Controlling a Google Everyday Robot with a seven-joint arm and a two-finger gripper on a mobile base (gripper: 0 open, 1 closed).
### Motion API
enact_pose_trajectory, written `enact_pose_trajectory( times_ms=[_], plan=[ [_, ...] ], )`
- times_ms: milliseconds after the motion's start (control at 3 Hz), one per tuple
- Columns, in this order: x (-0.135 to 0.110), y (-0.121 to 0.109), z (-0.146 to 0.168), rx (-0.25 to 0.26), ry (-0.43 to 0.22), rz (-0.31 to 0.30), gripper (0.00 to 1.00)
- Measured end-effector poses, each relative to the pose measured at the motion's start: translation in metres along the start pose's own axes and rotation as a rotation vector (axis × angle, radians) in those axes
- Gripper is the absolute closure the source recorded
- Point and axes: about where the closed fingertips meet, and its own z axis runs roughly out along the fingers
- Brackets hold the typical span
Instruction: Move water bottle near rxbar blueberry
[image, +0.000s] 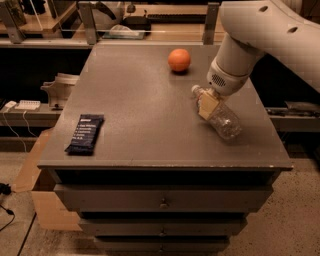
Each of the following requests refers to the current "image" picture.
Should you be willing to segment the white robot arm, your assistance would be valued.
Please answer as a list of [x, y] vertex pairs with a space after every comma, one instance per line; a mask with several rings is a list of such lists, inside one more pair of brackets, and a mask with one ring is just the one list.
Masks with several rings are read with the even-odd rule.
[[302, 18], [281, 0], [226, 1], [219, 13], [225, 36], [207, 73], [211, 88], [200, 99], [202, 118], [209, 120], [242, 88], [264, 54], [320, 91], [319, 24]]

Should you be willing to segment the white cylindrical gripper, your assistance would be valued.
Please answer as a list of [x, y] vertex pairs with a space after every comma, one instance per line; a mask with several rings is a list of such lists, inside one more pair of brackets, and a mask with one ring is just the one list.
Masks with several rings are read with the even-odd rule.
[[[223, 71], [214, 59], [207, 73], [207, 82], [221, 96], [230, 96], [239, 91], [248, 79], [248, 74], [236, 76]], [[209, 120], [219, 105], [219, 99], [205, 91], [199, 97], [199, 115]]]

